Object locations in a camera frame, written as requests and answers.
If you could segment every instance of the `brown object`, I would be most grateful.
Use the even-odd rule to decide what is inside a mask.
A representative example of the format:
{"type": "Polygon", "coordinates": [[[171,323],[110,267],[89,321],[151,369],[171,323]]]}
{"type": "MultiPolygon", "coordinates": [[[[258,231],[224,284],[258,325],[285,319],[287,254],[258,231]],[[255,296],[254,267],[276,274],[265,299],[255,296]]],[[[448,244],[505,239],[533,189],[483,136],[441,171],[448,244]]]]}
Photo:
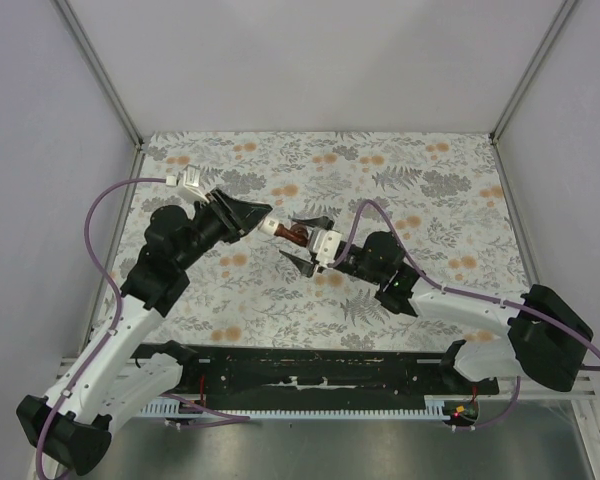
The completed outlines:
{"type": "Polygon", "coordinates": [[[309,243],[309,233],[303,225],[292,225],[291,228],[287,228],[280,224],[276,229],[275,236],[286,238],[301,247],[306,247],[309,243]]]}

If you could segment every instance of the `white enclosure panel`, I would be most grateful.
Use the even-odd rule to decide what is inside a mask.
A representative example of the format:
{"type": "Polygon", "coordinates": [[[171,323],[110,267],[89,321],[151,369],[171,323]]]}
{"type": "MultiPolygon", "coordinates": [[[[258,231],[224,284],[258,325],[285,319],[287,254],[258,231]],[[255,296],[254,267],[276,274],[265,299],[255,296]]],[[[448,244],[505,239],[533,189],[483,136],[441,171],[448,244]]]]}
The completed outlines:
{"type": "Polygon", "coordinates": [[[72,0],[138,128],[491,131],[560,0],[72,0]]]}
{"type": "MultiPolygon", "coordinates": [[[[15,409],[75,354],[98,275],[82,242],[92,199],[132,148],[51,2],[0,2],[0,479],[31,458],[15,409]]],[[[119,198],[93,225],[103,255],[119,198]]]]}
{"type": "MultiPolygon", "coordinates": [[[[600,0],[575,12],[501,152],[543,282],[600,347],[600,0]]],[[[594,380],[600,394],[600,374],[594,380]]]]}

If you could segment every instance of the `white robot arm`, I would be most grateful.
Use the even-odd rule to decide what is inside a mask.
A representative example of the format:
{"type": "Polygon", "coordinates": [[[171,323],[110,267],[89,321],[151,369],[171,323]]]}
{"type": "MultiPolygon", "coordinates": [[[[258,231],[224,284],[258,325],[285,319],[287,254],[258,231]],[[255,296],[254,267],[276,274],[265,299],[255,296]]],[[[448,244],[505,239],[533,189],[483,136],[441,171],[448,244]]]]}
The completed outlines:
{"type": "Polygon", "coordinates": [[[498,339],[489,343],[461,340],[451,345],[441,362],[450,382],[526,374],[549,388],[568,391],[575,381],[593,334],[546,287],[534,285],[523,295],[524,304],[564,327],[538,322],[506,299],[493,301],[495,297],[475,289],[436,284],[405,263],[408,253],[389,232],[373,232],[358,247],[342,241],[342,234],[332,230],[333,221],[327,217],[294,220],[295,225],[287,229],[270,216],[269,205],[235,200],[218,189],[206,193],[194,167],[166,183],[194,203],[194,218],[175,205],[153,213],[145,231],[146,245],[121,288],[125,300],[120,321],[114,328],[103,327],[44,397],[29,395],[17,410],[34,446],[52,416],[44,431],[43,451],[78,475],[97,465],[112,435],[127,420],[178,385],[183,366],[195,357],[195,352],[173,342],[175,353],[156,353],[136,373],[115,382],[136,348],[160,325],[188,286],[187,268],[217,242],[233,243],[256,229],[306,248],[310,260],[281,252],[305,276],[335,268],[378,285],[375,297],[392,313],[443,319],[493,332],[498,339]],[[584,343],[565,329],[577,331],[584,343]]]}

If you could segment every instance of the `floral pattern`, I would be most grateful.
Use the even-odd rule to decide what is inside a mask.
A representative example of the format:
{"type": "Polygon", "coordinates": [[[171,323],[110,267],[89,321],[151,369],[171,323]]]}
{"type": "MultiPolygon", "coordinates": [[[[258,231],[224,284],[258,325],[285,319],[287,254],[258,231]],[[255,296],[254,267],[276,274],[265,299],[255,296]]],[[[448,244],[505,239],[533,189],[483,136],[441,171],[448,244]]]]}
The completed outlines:
{"type": "MultiPolygon", "coordinates": [[[[195,164],[208,189],[269,203],[283,221],[327,215],[345,236],[359,203],[372,198],[430,275],[503,295],[527,288],[484,135],[173,132],[154,135],[145,153],[143,177],[195,164]]],[[[136,188],[112,271],[118,283],[144,244],[151,213],[166,204],[194,213],[164,185],[136,188]]],[[[362,218],[358,243],[386,229],[374,210],[362,218]]],[[[390,314],[372,286],[333,271],[301,277],[278,249],[304,253],[259,233],[209,252],[191,267],[191,285],[147,341],[422,351],[445,350],[462,337],[493,338],[441,319],[390,314]]],[[[108,292],[99,323],[113,308],[108,292]]]]}

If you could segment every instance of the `gray metal floor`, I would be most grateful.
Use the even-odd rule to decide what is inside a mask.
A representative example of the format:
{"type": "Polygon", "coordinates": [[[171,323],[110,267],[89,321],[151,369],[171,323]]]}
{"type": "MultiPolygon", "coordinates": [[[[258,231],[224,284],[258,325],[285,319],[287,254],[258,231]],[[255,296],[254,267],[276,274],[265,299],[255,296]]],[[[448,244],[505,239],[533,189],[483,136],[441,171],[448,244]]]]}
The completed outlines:
{"type": "MultiPolygon", "coordinates": [[[[500,402],[482,402],[483,418],[500,402]]],[[[267,421],[178,432],[132,420],[89,480],[592,479],[570,403],[522,404],[501,425],[452,434],[400,421],[267,421]]]]}

